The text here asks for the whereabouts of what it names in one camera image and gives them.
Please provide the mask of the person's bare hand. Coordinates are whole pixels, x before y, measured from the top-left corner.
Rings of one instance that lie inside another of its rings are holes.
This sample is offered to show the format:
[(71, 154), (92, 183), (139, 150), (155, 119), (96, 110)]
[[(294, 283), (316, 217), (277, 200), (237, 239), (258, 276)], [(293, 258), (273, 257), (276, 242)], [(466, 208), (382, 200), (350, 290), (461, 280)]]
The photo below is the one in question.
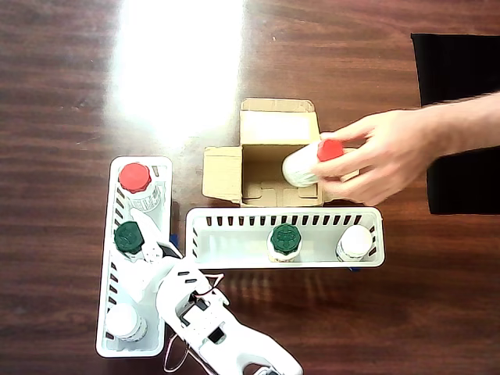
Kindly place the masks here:
[(377, 205), (411, 184), (439, 156), (439, 122), (431, 109), (365, 116), (323, 138), (363, 139), (357, 149), (319, 162), (312, 171), (335, 198)]

